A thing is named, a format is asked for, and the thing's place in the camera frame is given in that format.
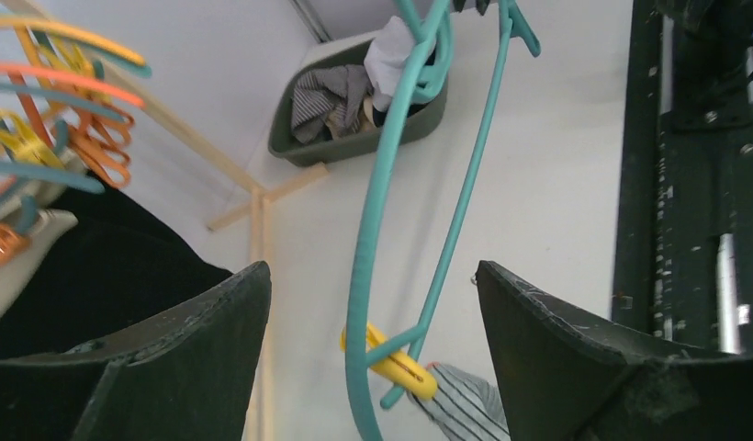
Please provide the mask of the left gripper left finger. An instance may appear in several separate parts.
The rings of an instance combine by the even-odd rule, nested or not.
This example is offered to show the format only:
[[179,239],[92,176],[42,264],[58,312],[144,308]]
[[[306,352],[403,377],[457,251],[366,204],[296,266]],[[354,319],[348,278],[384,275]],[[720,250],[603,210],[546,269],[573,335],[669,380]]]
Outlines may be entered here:
[[78,351],[0,360],[0,440],[238,440],[271,302],[254,263]]

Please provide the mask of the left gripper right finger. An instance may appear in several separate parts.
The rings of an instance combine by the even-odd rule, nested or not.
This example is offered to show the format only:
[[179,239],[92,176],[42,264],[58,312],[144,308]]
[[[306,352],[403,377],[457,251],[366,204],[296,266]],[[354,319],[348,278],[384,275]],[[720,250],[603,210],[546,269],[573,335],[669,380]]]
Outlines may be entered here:
[[753,356],[640,333],[493,261],[476,277],[513,439],[753,440]]

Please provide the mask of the grey striped underwear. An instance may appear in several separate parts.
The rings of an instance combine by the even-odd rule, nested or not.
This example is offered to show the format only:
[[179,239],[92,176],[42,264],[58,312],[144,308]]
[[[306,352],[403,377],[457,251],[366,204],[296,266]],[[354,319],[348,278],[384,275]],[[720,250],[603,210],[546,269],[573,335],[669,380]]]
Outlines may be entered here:
[[437,381],[429,400],[409,393],[416,404],[450,440],[510,441],[511,434],[499,389],[485,379],[445,363],[428,370]]

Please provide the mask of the teal hanger front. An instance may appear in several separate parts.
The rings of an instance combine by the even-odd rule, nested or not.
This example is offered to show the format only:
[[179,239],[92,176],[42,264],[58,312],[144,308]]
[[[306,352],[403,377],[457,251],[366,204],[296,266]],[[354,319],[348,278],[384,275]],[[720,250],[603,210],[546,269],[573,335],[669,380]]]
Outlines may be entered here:
[[382,437],[368,382],[370,371],[393,384],[379,402],[385,410],[391,409],[406,391],[428,400],[437,390],[434,378],[418,365],[417,359],[429,331],[476,183],[510,41],[514,37],[520,38],[534,57],[541,53],[541,43],[518,4],[501,1],[499,47],[489,93],[432,283],[416,324],[387,339],[368,322],[367,315],[378,237],[393,166],[410,105],[428,103],[439,95],[454,56],[449,2],[434,2],[426,17],[419,17],[411,1],[399,1],[397,6],[414,38],[414,45],[396,84],[377,146],[354,251],[346,322],[340,340],[345,359],[348,401],[358,433],[364,440],[379,440]]

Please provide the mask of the teal hanger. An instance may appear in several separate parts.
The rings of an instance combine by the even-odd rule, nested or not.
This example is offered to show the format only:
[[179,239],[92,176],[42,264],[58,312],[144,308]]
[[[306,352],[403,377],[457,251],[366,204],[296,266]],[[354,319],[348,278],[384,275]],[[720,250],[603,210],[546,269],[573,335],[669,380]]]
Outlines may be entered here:
[[148,64],[133,62],[112,51],[106,51],[86,42],[59,37],[55,34],[50,35],[42,31],[32,30],[32,34],[43,47],[57,51],[59,54],[63,54],[65,51],[71,52],[73,49],[79,51],[89,50],[138,77],[150,78],[152,76],[152,68]]
[[[0,91],[12,92],[19,96],[42,96],[66,107],[76,107],[88,114],[119,123],[127,123],[130,120],[128,114],[122,115],[112,107],[97,104],[64,90],[0,83]],[[50,147],[21,117],[0,108],[0,146],[9,152],[7,160],[0,160],[0,175],[10,176],[6,184],[0,188],[0,220],[22,210],[20,192],[31,181],[43,181],[90,193],[105,191],[105,187],[94,178],[78,175],[66,168],[59,154],[68,145],[72,132],[62,119],[56,121],[54,127],[62,133],[56,136],[56,141]]]
[[520,38],[534,57],[541,53],[541,43],[518,4],[501,1],[499,47],[489,93],[432,283],[416,324],[387,339],[368,322],[367,315],[378,237],[393,166],[410,105],[428,103],[439,95],[454,56],[449,2],[434,2],[426,17],[419,17],[411,1],[399,1],[397,6],[414,38],[414,45],[396,84],[377,146],[354,251],[346,322],[340,340],[345,359],[348,401],[358,433],[364,440],[379,440],[382,437],[368,382],[370,371],[393,384],[379,402],[385,410],[391,409],[406,391],[428,400],[437,390],[434,378],[418,365],[417,359],[429,331],[476,183],[510,41],[514,37]]

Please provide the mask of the white underwear black trim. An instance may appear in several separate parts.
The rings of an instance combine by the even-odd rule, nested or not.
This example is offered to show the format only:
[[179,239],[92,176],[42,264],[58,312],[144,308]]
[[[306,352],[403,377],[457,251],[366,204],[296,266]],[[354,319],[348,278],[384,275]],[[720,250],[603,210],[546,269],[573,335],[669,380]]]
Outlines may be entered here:
[[373,87],[374,115],[387,114],[415,44],[408,25],[397,16],[391,17],[372,39],[364,67]]

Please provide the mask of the black hanging underwear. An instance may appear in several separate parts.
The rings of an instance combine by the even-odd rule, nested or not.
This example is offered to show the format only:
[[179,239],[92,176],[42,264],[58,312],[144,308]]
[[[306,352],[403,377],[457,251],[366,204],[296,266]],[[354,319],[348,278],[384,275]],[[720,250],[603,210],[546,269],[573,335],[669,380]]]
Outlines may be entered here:
[[126,194],[67,189],[51,207],[77,224],[55,242],[0,319],[0,359],[66,352],[141,322],[230,277]]

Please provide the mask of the orange hanger on rack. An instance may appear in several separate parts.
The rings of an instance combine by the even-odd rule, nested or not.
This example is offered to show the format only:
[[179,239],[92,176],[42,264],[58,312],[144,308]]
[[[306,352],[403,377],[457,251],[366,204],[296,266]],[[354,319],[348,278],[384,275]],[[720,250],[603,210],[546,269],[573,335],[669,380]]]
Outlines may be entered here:
[[0,107],[0,272],[30,270],[76,223],[48,209],[65,189],[101,194],[131,179],[126,148],[134,118],[111,98],[141,98],[80,74],[0,62],[0,92],[21,108]]

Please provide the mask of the teal hanger back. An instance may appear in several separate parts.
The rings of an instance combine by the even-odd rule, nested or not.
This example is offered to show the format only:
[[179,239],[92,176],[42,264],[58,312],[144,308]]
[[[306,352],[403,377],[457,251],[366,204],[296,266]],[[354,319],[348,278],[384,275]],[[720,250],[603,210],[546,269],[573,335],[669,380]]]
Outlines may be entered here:
[[73,49],[79,51],[89,50],[138,77],[150,78],[152,76],[152,68],[148,64],[133,62],[112,51],[106,51],[86,42],[59,37],[55,34],[50,35],[42,31],[32,30],[32,34],[43,47],[57,51],[59,54],[63,54],[65,51],[71,52]]

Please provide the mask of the yellow hanger on rack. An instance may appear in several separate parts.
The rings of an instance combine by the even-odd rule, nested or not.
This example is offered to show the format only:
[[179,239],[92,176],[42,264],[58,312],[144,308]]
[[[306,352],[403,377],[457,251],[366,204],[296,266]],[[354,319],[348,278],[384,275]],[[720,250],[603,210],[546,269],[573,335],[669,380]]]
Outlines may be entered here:
[[[56,141],[56,136],[62,133],[54,127],[55,122],[64,120],[72,134],[68,145],[59,154],[62,162],[64,163],[67,156],[72,155],[110,185],[125,186],[130,177],[130,157],[125,150],[131,143],[134,118],[124,106],[142,108],[143,99],[134,92],[107,83],[106,60],[97,54],[77,49],[59,54],[38,43],[33,37],[32,30],[86,42],[136,63],[146,63],[145,59],[113,40],[45,18],[0,12],[0,30],[12,30],[16,33],[19,45],[28,59],[26,62],[0,62],[0,83],[76,93],[97,104],[112,107],[122,115],[128,114],[130,120],[127,123],[119,123],[88,114],[76,107],[66,107],[42,96],[19,96],[12,92],[7,93],[17,97],[20,108],[0,108],[21,117],[50,147]],[[8,158],[9,152],[0,146],[0,160]]]

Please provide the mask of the wooden clothes rack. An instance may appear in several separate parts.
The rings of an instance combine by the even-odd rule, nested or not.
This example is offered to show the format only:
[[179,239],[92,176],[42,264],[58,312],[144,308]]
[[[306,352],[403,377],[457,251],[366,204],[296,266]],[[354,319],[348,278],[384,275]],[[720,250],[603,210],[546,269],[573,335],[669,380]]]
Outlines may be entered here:
[[[316,164],[306,174],[270,189],[231,157],[245,142],[256,145],[272,126],[282,96],[279,89],[309,45],[288,6],[280,1],[0,1],[0,12],[82,28],[141,55],[152,68],[150,78],[106,60],[106,82],[143,99],[142,108],[124,106],[132,117],[134,111],[141,111],[199,155],[207,167],[249,194],[248,205],[212,219],[208,227],[216,231],[248,217],[251,261],[246,267],[260,261],[269,266],[271,205],[326,172]],[[163,215],[152,214],[166,225],[169,220],[207,216],[213,197],[185,186],[187,179],[201,174],[201,168],[152,141],[141,146],[152,157],[140,162],[140,176],[155,181],[147,194],[164,210]],[[30,270],[0,272],[0,319],[68,231]],[[242,270],[231,271],[231,276]],[[241,440],[275,438],[269,314]]]

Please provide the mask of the brown garment in basket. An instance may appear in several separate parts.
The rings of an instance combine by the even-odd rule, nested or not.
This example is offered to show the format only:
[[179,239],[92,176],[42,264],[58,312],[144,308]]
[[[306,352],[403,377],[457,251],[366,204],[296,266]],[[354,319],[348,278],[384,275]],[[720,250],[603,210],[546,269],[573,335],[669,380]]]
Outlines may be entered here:
[[342,137],[351,136],[356,133],[375,130],[377,128],[377,125],[375,108],[373,106],[373,97],[370,95],[365,96],[356,114],[355,123],[350,125],[348,128],[345,128],[335,120],[333,112],[329,113],[327,118],[325,119],[325,127],[330,132],[332,138],[335,140]]

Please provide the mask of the striped grey garment in basket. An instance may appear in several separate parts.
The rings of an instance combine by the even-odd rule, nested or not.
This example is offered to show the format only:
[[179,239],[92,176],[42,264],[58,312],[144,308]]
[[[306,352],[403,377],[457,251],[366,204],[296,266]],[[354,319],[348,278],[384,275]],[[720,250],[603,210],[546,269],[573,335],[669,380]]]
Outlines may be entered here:
[[373,87],[365,67],[346,64],[303,73],[292,86],[290,131],[295,139],[310,144],[324,131],[325,119],[334,118],[345,128],[355,123],[356,114]]

